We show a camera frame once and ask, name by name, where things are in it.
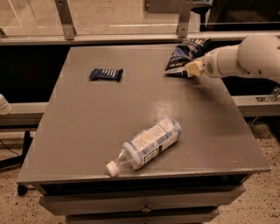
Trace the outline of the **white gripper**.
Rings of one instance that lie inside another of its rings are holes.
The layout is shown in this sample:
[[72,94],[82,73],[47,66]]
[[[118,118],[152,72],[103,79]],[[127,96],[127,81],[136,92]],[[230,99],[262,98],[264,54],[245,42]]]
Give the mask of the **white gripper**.
[[237,60],[238,45],[215,48],[185,65],[185,70],[191,76],[201,76],[203,73],[211,78],[224,78],[242,75],[242,68]]

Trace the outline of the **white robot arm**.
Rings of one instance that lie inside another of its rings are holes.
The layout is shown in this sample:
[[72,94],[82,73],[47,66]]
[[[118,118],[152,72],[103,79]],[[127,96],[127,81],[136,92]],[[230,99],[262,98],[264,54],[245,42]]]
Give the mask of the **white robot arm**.
[[194,76],[268,79],[280,83],[280,38],[248,36],[239,45],[213,49],[187,63],[185,69]]

